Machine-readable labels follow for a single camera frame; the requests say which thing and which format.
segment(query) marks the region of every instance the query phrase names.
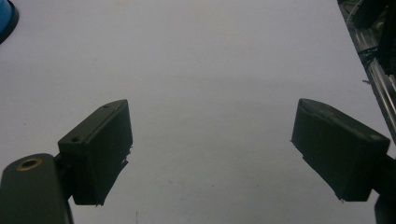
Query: blue round object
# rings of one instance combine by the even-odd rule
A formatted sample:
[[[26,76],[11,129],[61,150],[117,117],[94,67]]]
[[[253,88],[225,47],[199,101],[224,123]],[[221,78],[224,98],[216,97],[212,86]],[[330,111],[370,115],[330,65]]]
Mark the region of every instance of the blue round object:
[[[8,0],[0,0],[0,44],[12,33],[18,23],[19,12]]]

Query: bolt hole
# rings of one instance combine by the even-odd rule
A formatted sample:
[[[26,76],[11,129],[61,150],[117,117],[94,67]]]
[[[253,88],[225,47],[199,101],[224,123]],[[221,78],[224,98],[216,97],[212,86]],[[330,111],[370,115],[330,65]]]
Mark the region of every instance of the bolt hole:
[[[72,142],[79,142],[79,137],[72,138]]]
[[[40,165],[41,162],[43,162],[43,160],[41,160],[40,158],[28,159],[28,160],[26,160],[26,161],[21,162],[21,163],[17,166],[17,170],[18,170],[18,171],[27,171],[27,170],[31,170],[31,169],[37,167],[38,165]]]

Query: white tabletop surface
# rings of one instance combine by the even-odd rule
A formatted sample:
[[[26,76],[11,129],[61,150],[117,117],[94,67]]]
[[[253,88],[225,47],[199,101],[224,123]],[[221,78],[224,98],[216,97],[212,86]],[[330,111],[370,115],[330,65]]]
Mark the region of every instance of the white tabletop surface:
[[[105,206],[72,205],[76,223],[375,223],[375,192],[338,201],[290,143],[299,98],[390,138],[335,0],[13,3],[1,170],[130,104],[131,163]]]

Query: blue object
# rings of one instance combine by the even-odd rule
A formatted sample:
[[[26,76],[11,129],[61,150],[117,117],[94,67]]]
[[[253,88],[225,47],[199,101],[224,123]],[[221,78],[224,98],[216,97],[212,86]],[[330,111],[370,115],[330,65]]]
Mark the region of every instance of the blue object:
[[[0,44],[9,37],[18,23],[19,12],[8,0],[0,0]]]

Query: black rim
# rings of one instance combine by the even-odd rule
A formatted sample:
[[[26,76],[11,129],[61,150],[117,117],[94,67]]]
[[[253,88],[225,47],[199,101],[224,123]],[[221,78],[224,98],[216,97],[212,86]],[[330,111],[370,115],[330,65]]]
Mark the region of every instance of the black rim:
[[[13,13],[8,26],[6,27],[6,29],[4,29],[3,32],[0,33],[0,44],[2,44],[7,39],[7,37],[11,35],[12,31],[14,31],[15,27],[18,24],[18,20],[20,19],[20,12],[17,10],[16,7],[14,7],[14,5],[10,1],[8,2],[13,9]]]

